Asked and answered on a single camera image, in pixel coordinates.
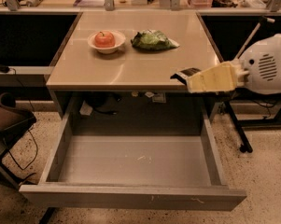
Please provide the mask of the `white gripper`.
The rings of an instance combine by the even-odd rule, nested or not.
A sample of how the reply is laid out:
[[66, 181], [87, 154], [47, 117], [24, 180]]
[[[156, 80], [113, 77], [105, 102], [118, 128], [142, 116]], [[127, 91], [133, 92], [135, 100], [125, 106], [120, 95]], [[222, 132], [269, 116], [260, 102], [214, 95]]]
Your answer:
[[233, 91], [245, 85], [248, 90], [260, 94], [281, 93], [281, 35], [254, 43], [239, 61], [242, 66], [224, 62], [188, 77], [188, 91]]

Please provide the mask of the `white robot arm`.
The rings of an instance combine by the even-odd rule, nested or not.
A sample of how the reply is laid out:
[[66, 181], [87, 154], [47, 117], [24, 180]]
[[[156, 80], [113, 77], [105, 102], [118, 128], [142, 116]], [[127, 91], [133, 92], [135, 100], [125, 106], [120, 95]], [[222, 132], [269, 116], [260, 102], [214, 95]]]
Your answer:
[[281, 93], [281, 34], [262, 39], [239, 58], [197, 72], [186, 81], [190, 93], [236, 88], [265, 95]]

